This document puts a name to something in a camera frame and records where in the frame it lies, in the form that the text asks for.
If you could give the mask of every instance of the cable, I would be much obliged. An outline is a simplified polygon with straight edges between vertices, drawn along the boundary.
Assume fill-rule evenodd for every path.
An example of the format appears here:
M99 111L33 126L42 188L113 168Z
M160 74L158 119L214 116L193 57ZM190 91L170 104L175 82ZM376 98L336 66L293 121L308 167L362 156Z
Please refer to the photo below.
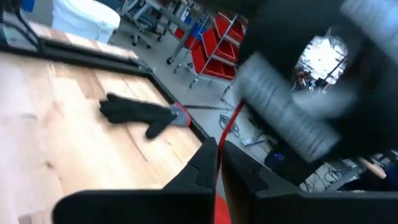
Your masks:
M223 157L223 150L224 150L224 144L226 141L226 136L228 133L232 130L233 124L235 123L236 117L238 116L239 112L241 111L243 107L243 101L240 101L235 108L234 113L232 114L231 119L229 119L228 124L226 125L223 133L221 134L220 141L218 143L218 160L217 160L217 171L219 172L220 170L220 165L221 165L221 158Z
M306 190L307 192L309 192L309 191L310 191L310 186L309 186L309 184L308 184L307 182L304 182L303 184L304 184L304 186L305 186L305 190Z
M220 128L222 130L224 130L225 127L227 126L227 124L229 123L230 119L231 119L229 116L227 116L227 114L230 111L234 110L235 107L233 105L231 105L230 103L228 103L224 97L222 97L220 95L218 97L224 103L224 107L223 108L222 107L216 107L216 106L199 106L199 105L184 105L183 107L185 109L223 111L223 112L220 113L220 117L218 118L218 124L219 124ZM241 135L239 133L239 127L238 127L238 125L235 122L233 123L232 129L229 131L228 134L230 134L230 133L233 134L233 136L235 136L236 138L241 139Z
M3 21L3 24L6 27L11 27L13 29L15 29L16 31L18 31L18 33L20 33L20 35L22 35L27 41L29 41L30 44L32 44L35 47L39 47L38 43L35 43L34 40L32 40L32 38L30 38L29 34L26 33L23 29L21 29L20 27L18 27L15 24L12 24L8 21Z
M346 172L349 172L349 170L350 168L347 168L346 170L335 170L329 167L328 172L323 175L323 180L332 184L339 181Z
M317 171L315 171L315 175L318 177L318 180L320 180L320 181L322 182L322 184L323 184L323 186L324 186L324 188L325 188L325 190L326 190L326 189L327 189L327 186L326 186L326 184L324 183L324 181L322 180L322 178L319 176L319 174L318 174ZM316 181L313 182L313 190L314 190L315 184L316 184L316 182L317 182L318 180L316 180Z

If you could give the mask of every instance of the white object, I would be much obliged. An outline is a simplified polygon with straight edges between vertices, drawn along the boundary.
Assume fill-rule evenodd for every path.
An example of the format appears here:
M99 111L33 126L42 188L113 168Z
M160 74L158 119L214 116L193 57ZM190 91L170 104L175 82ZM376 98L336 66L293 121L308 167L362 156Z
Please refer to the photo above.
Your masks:
M119 27L120 16L94 0L53 0L52 28L108 43Z

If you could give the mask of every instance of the red wire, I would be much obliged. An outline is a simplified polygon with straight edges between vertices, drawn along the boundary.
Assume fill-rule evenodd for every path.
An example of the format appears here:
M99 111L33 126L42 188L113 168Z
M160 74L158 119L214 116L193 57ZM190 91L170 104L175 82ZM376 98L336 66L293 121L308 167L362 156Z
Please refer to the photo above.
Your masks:
M218 157L217 157L217 177L218 173L220 172L220 166L221 166L221 158L223 157L223 148L225 145L226 141L226 136L229 134L231 131L233 124L236 120L236 117L238 116L239 112L241 111L243 107L243 101L240 101L239 104L236 106L234 113L232 114L231 119L229 120L229 123L226 125L224 128L223 133L221 134L220 141L218 143Z
M235 111L232 114L232 117L229 120L229 123L225 127L225 129L220 137L220 141L218 143L217 179L218 179L218 174L220 173L221 158L223 157L226 136L231 131L233 124L236 120L236 117L238 116L242 107L243 107L243 101L240 101L239 104L237 105L237 107L235 108ZM221 196L219 194L216 194L216 199L215 199L215 224L231 224L231 219L229 217L227 203L223 198L221 198Z

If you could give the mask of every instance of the wooden tabletop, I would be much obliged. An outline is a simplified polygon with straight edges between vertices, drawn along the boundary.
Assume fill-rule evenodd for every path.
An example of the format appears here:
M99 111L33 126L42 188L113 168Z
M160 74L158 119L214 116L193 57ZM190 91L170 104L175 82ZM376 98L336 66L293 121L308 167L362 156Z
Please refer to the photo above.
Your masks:
M136 57L128 50L38 24L52 39ZM109 91L167 105L144 78L0 54L0 223L51 223L55 203L85 189L160 189L201 142L188 128L144 137L146 124L110 125L98 113Z

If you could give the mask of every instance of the caster wheel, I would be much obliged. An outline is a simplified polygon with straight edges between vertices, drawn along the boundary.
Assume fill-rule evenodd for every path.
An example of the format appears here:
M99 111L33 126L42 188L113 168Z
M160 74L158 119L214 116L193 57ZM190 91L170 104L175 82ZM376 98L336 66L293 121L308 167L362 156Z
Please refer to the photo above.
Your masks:
M169 57L168 59L167 59L167 65L171 65L172 63L173 63L173 59L171 58L171 57Z

